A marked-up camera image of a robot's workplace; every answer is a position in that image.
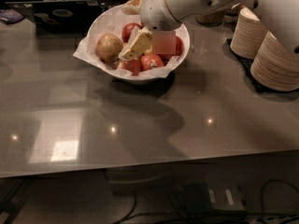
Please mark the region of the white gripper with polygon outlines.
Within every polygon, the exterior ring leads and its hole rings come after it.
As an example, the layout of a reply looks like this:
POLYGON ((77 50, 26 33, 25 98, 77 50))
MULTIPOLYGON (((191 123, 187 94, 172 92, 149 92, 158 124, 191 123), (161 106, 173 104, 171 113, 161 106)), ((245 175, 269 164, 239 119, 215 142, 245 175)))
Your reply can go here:
POLYGON ((133 29, 128 43, 119 54, 119 58, 124 61, 131 61, 151 48, 151 30, 173 31, 181 25, 171 15, 164 0, 129 0, 121 6, 121 11, 126 15, 140 14, 140 20, 146 26, 133 29))

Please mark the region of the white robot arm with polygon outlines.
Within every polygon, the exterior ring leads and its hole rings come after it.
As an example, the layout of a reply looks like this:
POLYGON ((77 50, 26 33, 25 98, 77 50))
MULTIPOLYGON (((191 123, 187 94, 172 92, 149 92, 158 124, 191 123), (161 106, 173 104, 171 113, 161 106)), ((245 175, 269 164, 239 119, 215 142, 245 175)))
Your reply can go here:
POLYGON ((198 16, 240 4, 249 9, 295 60, 299 60, 299 0, 141 0, 140 20, 171 31, 198 16))

